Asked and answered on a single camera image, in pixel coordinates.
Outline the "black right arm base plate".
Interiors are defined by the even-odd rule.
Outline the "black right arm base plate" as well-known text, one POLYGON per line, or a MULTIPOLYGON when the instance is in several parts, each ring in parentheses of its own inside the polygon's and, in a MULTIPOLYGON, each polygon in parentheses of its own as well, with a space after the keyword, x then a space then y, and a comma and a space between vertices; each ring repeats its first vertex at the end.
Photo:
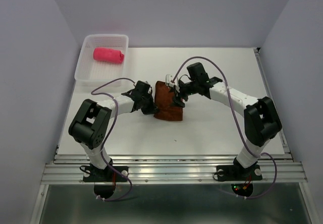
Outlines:
POLYGON ((218 182, 231 182, 232 194, 244 198, 251 197, 254 189, 252 182, 263 179, 260 166, 257 164, 248 169, 237 164, 218 165, 212 177, 218 182))

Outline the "pink microfiber towel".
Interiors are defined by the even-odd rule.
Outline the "pink microfiber towel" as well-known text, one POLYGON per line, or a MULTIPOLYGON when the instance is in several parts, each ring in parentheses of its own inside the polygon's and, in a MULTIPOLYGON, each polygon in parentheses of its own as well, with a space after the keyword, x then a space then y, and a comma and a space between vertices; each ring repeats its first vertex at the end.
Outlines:
POLYGON ((97 47, 93 51, 93 59, 112 64, 122 64, 124 61, 124 54, 120 50, 97 47))

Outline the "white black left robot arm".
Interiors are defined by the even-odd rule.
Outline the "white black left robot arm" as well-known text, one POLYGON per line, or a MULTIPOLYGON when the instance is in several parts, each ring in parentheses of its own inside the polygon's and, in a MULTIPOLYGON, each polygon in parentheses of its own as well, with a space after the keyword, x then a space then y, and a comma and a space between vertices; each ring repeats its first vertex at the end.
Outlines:
POLYGON ((151 86, 147 82, 137 81, 134 88, 112 96, 102 93, 110 99, 95 102, 86 99, 82 102, 74 116, 68 133, 78 142, 89 157, 90 164, 95 167, 95 175, 102 181, 112 176, 112 160, 104 149, 104 143, 111 130, 108 130, 110 119, 112 127, 119 115, 142 111, 144 115, 153 115, 158 109, 152 97, 151 86))

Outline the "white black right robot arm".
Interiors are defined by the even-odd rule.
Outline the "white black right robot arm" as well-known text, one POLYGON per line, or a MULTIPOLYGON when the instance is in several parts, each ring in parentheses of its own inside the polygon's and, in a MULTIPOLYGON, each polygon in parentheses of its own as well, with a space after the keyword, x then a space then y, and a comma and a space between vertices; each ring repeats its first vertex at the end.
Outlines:
POLYGON ((282 129, 273 100, 267 96, 257 98, 242 93, 230 87, 225 77, 209 77, 202 63, 191 64, 187 70, 190 80, 187 83, 166 75, 166 85, 175 94, 172 105, 184 108, 189 96, 199 94, 229 107, 233 118, 240 114, 244 128, 239 128, 238 132, 244 147, 236 157, 232 173, 239 179, 245 178, 265 146, 282 129))

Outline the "brown towel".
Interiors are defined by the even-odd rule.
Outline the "brown towel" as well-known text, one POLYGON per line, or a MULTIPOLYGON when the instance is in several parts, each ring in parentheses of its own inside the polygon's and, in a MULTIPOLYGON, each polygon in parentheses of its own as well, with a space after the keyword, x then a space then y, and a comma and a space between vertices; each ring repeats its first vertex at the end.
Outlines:
POLYGON ((174 96, 175 94, 170 91, 165 82, 156 82, 154 96, 154 102, 158 108, 158 112, 154 114, 156 119, 170 122, 183 120, 183 109, 172 106, 174 96))

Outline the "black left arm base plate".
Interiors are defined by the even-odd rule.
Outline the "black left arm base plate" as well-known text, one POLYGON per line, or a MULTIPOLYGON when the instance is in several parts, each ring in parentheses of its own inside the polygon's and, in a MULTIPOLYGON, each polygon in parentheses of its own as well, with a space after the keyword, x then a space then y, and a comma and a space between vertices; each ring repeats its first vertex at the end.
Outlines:
POLYGON ((127 166, 116 166, 115 169, 117 173, 108 166, 103 170, 96 168, 92 164, 79 167, 83 174, 82 181, 93 184, 96 199, 102 201, 118 201, 132 189, 132 185, 130 185, 130 189, 125 194, 113 197, 117 193, 117 183, 129 183, 129 168, 127 166))

